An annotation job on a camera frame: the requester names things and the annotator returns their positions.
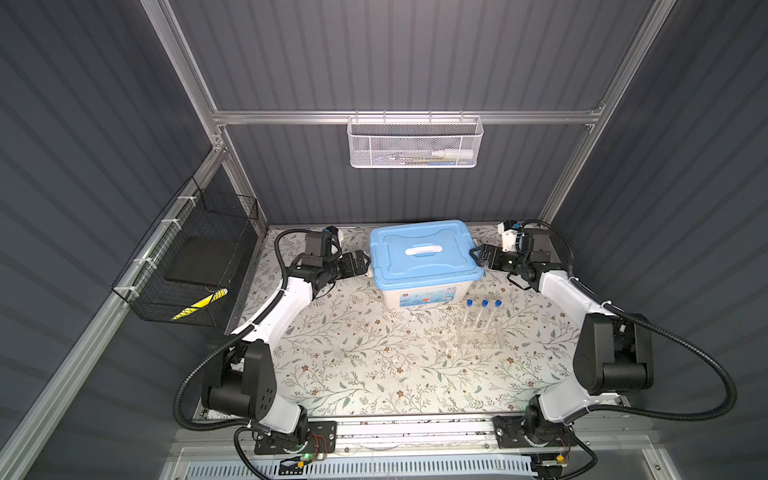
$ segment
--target floral tablecloth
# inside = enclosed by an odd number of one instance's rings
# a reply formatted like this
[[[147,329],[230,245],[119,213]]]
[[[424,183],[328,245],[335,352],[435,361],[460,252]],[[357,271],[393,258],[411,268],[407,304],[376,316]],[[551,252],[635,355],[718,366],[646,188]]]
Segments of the floral tablecloth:
[[[499,243],[495,226],[469,227],[480,243]],[[372,228],[345,229],[345,251],[369,251]],[[280,280],[270,230],[241,322]],[[283,238],[286,262],[303,234]],[[522,410],[536,393],[571,374],[578,328],[542,295],[486,271],[466,298],[502,301],[501,348],[458,348],[465,301],[388,310],[367,276],[341,280],[305,308],[274,355],[278,391],[312,415],[383,415]]]

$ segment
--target test tube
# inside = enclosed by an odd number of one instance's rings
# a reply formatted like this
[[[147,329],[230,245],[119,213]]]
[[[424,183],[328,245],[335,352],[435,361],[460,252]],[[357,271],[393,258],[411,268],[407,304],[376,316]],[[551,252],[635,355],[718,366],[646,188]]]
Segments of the test tube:
[[[478,313],[478,316],[475,319],[475,329],[477,329],[480,326],[480,317],[482,316],[483,312],[485,312],[486,308],[488,308],[488,301],[487,300],[483,300],[482,301],[482,310],[480,310],[480,313]]]
[[[467,311],[464,312],[464,321],[462,322],[462,327],[467,326],[467,319],[469,318],[469,309],[472,308],[472,299],[467,300]]]
[[[501,308],[501,306],[502,306],[502,301],[496,300],[496,308],[493,309],[491,316],[488,318],[488,323],[485,324],[485,328],[483,329],[483,332],[488,331],[488,327],[491,325],[491,321],[493,321],[496,318],[496,315],[498,314],[498,309]]]

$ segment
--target blue label sticker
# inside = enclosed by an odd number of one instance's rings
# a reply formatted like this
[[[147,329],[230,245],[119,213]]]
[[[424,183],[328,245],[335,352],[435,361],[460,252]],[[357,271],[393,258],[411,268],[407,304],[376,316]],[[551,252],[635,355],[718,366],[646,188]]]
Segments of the blue label sticker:
[[[430,290],[427,292],[401,293],[400,306],[416,306],[425,303],[450,302],[456,296],[456,287],[449,286],[439,290]]]

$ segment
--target gray wall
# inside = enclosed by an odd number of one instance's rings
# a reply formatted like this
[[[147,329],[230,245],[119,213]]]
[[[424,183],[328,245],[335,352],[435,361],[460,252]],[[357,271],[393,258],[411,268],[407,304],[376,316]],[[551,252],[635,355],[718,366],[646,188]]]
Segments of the gray wall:
[[[220,110],[570,110],[650,1],[171,4]],[[296,224],[536,216],[584,128],[486,126],[468,170],[354,169],[343,127],[229,131],[268,221]]]
[[[536,217],[584,132],[490,125],[477,167],[380,170],[349,165],[341,125],[227,129],[272,224]]]
[[[678,2],[555,219],[590,288],[714,354],[736,380],[726,417],[657,423],[690,479],[768,467],[766,40],[766,2]],[[722,399],[680,347],[655,339],[654,358],[639,405],[692,412]]]
[[[2,2],[0,38],[4,443],[210,145],[137,2]],[[203,344],[127,319],[29,477],[118,478],[86,466],[128,453],[152,477]]]

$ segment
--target yellow object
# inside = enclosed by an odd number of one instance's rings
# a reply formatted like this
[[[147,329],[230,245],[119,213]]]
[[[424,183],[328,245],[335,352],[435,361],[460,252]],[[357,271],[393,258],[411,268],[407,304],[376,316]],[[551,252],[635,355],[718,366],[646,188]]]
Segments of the yellow object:
[[[216,293],[213,293],[212,295],[209,295],[209,296],[203,298],[201,301],[199,301],[197,303],[194,303],[191,306],[188,306],[184,310],[181,310],[174,318],[171,319],[171,321],[178,320],[182,316],[187,316],[187,315],[190,315],[191,313],[195,313],[199,309],[204,308],[205,306],[208,306],[208,304],[210,304],[211,302],[215,302],[216,300],[218,300],[222,296],[227,295],[227,293],[228,293],[227,289],[223,288],[223,289],[217,291]]]

